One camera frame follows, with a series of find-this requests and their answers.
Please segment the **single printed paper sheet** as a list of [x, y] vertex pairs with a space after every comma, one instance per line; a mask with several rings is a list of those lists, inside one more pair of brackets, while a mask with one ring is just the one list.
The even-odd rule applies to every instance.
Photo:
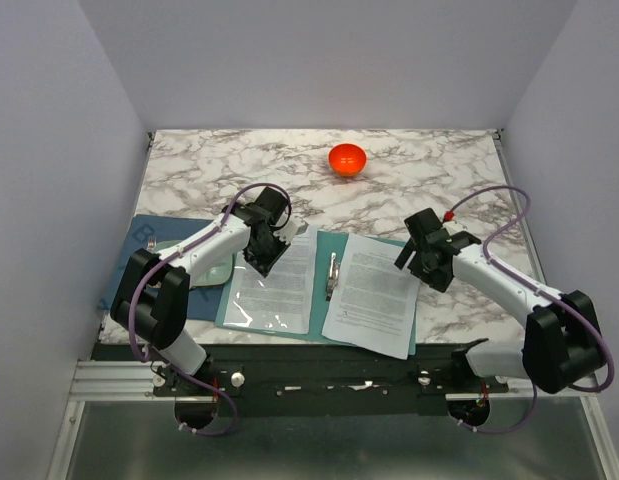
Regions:
[[219, 316], [225, 328], [267, 334], [309, 332], [318, 229], [310, 226], [294, 238], [288, 250], [264, 277], [239, 254]]

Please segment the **printed white paper sheets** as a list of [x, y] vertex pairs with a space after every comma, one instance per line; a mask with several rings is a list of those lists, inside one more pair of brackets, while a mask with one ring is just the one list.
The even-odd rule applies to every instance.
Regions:
[[411, 354], [420, 282], [395, 266], [402, 248], [350, 234], [322, 335], [405, 360]]

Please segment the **teal file folder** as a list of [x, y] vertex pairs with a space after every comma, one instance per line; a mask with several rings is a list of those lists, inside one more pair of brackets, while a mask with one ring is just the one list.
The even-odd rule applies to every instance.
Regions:
[[[313, 285], [313, 295], [311, 302], [311, 311], [310, 311], [310, 326], [309, 332], [305, 335], [279, 335], [279, 334], [267, 334], [262, 332], [257, 332], [253, 330], [241, 330], [234, 328], [234, 330], [241, 330], [245, 332], [255, 332], [257, 334], [263, 334], [268, 336], [279, 336], [279, 337], [287, 337], [293, 338], [296, 340], [310, 341], [310, 342], [319, 342], [319, 343], [330, 343], [337, 345], [348, 345], [345, 343], [336, 342], [333, 340], [329, 340], [322, 335], [323, 324], [325, 321], [325, 317], [329, 307], [329, 301], [331, 299], [331, 295], [338, 284], [339, 280], [339, 269], [340, 269], [340, 260], [343, 256], [343, 252], [346, 246], [346, 242], [348, 236], [350, 234], [347, 233], [334, 233], [334, 232], [324, 232], [318, 230], [317, 237], [317, 253], [315, 258], [315, 276], [314, 276], [314, 285]], [[403, 243], [397, 240], [388, 240], [388, 239], [380, 239], [380, 238], [372, 238], [377, 239], [386, 243], [390, 243], [393, 245], [398, 245], [403, 248]], [[227, 291], [229, 290], [230, 283], [224, 288], [221, 304], [218, 310], [215, 324], [220, 328], [225, 328], [219, 325], [219, 316], [225, 312], [226, 304], [227, 304]], [[412, 336], [412, 350], [411, 354], [413, 355], [416, 352], [416, 339], [415, 332]]]

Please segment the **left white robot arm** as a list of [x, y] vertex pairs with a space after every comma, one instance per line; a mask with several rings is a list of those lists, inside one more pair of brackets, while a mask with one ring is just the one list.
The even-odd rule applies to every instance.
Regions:
[[128, 333], [134, 356], [156, 353], [177, 371], [176, 382], [190, 395], [211, 380], [208, 354], [186, 330], [192, 282], [238, 253], [266, 277], [304, 233], [307, 223], [292, 212], [289, 194], [268, 182], [249, 185], [205, 228], [158, 253], [136, 250], [127, 261], [109, 315]]

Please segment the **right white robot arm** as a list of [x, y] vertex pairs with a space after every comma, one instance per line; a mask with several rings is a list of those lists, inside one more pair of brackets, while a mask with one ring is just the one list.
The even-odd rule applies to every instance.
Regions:
[[565, 294], [539, 283], [484, 253], [481, 241], [466, 231], [451, 232], [432, 209], [404, 224], [409, 240], [395, 265], [444, 293], [452, 282], [479, 290], [524, 329], [520, 342], [479, 339], [454, 353], [449, 379], [469, 392], [488, 377], [528, 379], [545, 393], [572, 388], [609, 364], [591, 299], [580, 291]]

